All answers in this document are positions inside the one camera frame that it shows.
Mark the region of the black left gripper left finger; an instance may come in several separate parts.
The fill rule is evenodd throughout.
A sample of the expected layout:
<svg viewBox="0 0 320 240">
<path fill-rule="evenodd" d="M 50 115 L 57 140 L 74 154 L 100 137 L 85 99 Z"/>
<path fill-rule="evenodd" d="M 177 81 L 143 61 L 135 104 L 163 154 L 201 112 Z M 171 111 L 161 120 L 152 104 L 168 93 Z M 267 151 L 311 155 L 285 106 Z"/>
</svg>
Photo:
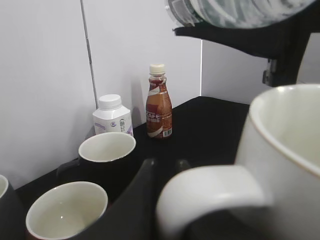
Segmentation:
<svg viewBox="0 0 320 240">
<path fill-rule="evenodd" d="M 76 240 L 151 240 L 155 229 L 157 160 L 143 161 L 132 182 Z"/>
</svg>

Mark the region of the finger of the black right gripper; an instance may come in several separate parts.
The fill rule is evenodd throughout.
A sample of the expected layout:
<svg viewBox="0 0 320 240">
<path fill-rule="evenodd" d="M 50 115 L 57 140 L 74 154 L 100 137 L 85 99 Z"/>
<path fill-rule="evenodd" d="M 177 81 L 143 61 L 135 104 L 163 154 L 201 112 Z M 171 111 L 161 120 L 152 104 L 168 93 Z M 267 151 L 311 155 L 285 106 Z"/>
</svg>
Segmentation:
<svg viewBox="0 0 320 240">
<path fill-rule="evenodd" d="M 293 85 L 297 83 L 310 36 L 320 31 L 320 6 L 311 4 L 286 20 L 261 28 L 221 28 L 198 23 L 173 31 L 176 36 L 207 40 L 265 58 L 268 60 L 262 77 L 265 85 Z"/>
</svg>

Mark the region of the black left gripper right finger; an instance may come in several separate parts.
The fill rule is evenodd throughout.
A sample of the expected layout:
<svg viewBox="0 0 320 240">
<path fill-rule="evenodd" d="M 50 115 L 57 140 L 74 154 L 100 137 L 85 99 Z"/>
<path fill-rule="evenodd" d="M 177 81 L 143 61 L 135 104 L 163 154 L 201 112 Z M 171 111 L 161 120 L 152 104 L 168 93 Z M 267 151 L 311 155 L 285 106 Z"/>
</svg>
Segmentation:
<svg viewBox="0 0 320 240">
<path fill-rule="evenodd" d="M 175 178 L 187 178 L 188 170 L 191 169 L 190 163 L 186 159 L 178 159 L 175 164 Z"/>
</svg>

